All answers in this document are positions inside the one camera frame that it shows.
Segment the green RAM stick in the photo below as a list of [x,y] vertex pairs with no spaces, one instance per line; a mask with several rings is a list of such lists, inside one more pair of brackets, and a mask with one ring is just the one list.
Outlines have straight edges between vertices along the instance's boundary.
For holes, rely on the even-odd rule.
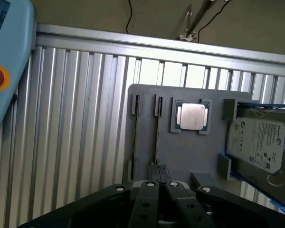
[[134,116],[134,129],[133,129],[133,155],[132,155],[132,167],[131,167],[131,179],[135,181],[137,179],[137,146],[138,146],[138,126],[139,116],[142,114],[143,95],[134,94],[132,100],[132,115]]
[[160,118],[162,116],[162,96],[158,97],[158,106],[157,106],[157,127],[156,127],[156,140],[155,140],[155,154],[154,154],[154,164],[158,164],[157,155],[158,155],[158,140],[159,140],[159,132],[160,132]]

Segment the grey parts rack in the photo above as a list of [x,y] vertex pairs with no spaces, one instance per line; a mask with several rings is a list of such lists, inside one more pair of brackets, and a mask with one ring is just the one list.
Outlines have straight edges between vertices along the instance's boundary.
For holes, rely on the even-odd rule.
[[[137,179],[131,179],[133,155],[134,94],[142,94],[142,114],[139,116],[137,146]],[[212,183],[225,186],[226,180],[219,177],[217,168],[219,154],[226,148],[229,122],[222,119],[226,99],[250,102],[247,92],[211,89],[183,88],[158,85],[133,84],[128,88],[123,182],[148,179],[149,166],[154,164],[157,127],[158,97],[162,96],[162,116],[158,140],[158,165],[166,165],[170,177],[184,181]],[[209,102],[206,131],[181,130],[176,127],[176,103]]]

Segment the blue disk caddy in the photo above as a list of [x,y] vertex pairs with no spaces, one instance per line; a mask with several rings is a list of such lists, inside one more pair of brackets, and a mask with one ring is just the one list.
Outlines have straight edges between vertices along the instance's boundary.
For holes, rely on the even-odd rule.
[[[229,128],[231,123],[238,117],[285,123],[285,104],[259,104],[255,102],[238,102],[234,99],[224,100],[222,119],[229,122]],[[231,160],[229,170],[236,178],[250,184],[257,191],[271,199],[272,204],[285,213],[285,149],[281,169],[275,173],[269,173],[248,162],[228,155],[227,145],[223,155]]]

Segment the silver CPU chip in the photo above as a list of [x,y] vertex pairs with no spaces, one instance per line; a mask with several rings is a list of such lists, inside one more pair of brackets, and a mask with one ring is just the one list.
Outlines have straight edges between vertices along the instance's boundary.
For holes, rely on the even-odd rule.
[[209,102],[176,103],[176,127],[181,130],[206,131]]

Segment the silver hard disk drive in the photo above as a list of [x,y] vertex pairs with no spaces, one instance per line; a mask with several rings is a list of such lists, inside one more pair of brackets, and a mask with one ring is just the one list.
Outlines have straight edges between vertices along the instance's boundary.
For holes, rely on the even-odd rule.
[[281,169],[285,123],[238,117],[230,125],[227,154],[269,173]]

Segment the metal stand legs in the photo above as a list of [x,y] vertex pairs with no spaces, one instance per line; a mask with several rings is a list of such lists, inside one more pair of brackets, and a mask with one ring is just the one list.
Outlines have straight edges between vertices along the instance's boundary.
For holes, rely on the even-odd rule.
[[198,33],[194,29],[206,12],[214,6],[216,1],[217,0],[203,0],[200,9],[195,15],[193,14],[193,5],[190,3],[186,9],[184,18],[185,30],[181,32],[176,39],[187,42],[192,42],[194,39],[197,39]]

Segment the light blue teach pendant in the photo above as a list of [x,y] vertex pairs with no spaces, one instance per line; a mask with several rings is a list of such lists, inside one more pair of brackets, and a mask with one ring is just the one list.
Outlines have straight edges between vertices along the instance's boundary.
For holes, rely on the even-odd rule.
[[36,45],[31,0],[0,0],[0,125]]

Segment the aluminium table frame rail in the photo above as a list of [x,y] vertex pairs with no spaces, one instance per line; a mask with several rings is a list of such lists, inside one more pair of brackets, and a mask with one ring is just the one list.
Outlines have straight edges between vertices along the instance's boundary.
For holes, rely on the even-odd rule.
[[43,47],[285,76],[285,55],[58,25],[37,25]]

